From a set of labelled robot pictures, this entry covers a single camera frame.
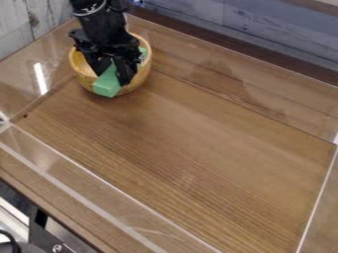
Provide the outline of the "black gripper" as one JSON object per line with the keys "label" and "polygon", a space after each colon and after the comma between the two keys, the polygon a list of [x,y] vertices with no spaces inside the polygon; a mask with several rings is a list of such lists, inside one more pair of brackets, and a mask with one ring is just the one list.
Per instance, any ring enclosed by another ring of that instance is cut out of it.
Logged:
{"label": "black gripper", "polygon": [[121,86],[131,83],[141,62],[139,40],[127,32],[127,0],[68,0],[80,30],[71,35],[97,76],[115,63]]}

